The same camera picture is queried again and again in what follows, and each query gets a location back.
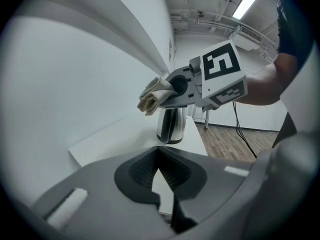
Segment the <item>kettle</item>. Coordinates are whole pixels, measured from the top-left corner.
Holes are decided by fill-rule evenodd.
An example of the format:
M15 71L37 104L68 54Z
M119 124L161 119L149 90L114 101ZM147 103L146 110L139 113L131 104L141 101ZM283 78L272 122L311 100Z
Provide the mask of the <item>kettle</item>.
M158 119L156 136L167 144L177 144L182 141L186 127L186 109L178 107L162 109Z

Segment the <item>white cloth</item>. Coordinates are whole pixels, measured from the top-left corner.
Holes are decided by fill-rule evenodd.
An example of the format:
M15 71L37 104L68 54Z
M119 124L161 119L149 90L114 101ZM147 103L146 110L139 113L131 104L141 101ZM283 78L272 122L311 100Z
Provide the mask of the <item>white cloth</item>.
M175 94L177 92L174 91L171 83L158 76L145 87L137 107L141 112L145 112L146 116L151 116L161 103Z

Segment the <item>white wall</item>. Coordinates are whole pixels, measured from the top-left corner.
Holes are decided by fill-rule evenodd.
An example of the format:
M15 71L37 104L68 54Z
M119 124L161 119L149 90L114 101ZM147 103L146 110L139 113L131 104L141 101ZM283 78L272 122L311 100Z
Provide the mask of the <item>white wall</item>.
M174 57L175 68L184 67L189 64L189 60L197 56L197 52L225 40L222 37L209 36L203 34L178 34L176 35L176 54ZM260 57L257 51L246 51L237 47L241 62L247 75L256 74L262 70L268 62ZM279 131L287 109L278 101L268 106L254 106L237 103L237 114L241 127ZM201 108L197 108L196 118L204 118ZM209 123L225 126L236 126L236 117L232 103L227 103L215 111L210 111Z
M165 64L172 71L169 42L175 48L175 35L165 0L121 0L149 34Z
M67 7L42 5L108 33ZM0 171L27 205L79 168L70 147L137 112L139 94L156 76L102 38L30 16L11 20L0 56Z

